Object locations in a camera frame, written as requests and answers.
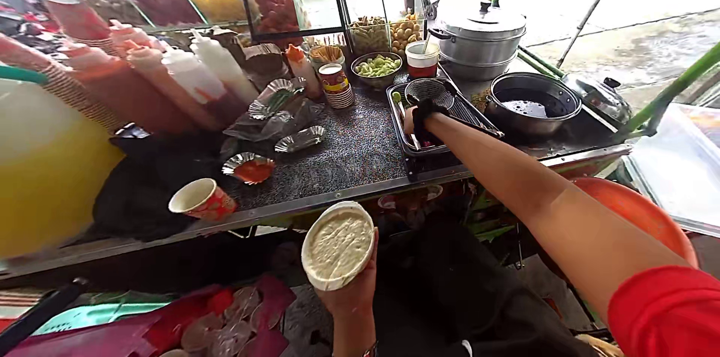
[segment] white batter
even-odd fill
[[[321,279],[336,279],[350,273],[370,249],[372,226],[351,211],[331,216],[310,242],[307,263]]]

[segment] wire strainer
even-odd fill
[[[443,83],[434,79],[411,81],[405,88],[405,98],[411,105],[417,105],[426,98],[447,109],[455,104],[455,97],[445,89]]]

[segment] black glove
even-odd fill
[[[429,141],[432,144],[444,144],[435,135],[425,129],[425,120],[431,113],[434,112],[442,113],[447,116],[450,115],[447,108],[435,104],[430,98],[422,100],[418,104],[418,107],[412,110],[412,124],[414,126],[415,137],[418,138],[420,143]]]

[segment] orange bowl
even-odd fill
[[[680,226],[659,206],[635,191],[597,177],[579,177],[572,181],[587,195],[617,215],[662,242],[671,251],[698,268],[698,257],[692,243]]]

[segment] red sleeve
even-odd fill
[[[702,271],[638,273],[613,295],[607,318],[626,356],[720,356],[720,281]]]

